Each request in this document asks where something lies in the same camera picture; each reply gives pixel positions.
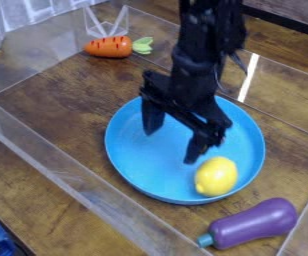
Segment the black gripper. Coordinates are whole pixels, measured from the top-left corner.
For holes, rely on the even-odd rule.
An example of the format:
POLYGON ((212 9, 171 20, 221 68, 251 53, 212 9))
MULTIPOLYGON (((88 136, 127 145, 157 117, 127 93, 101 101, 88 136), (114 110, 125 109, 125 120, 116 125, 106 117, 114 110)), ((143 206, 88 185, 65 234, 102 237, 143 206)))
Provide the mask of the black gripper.
POLYGON ((189 141, 185 164, 195 164, 211 147, 219 147, 232 120, 216 102, 223 62, 203 54, 199 58, 176 45, 171 75, 144 72, 143 124, 148 136, 164 125, 171 114, 195 132, 189 141))

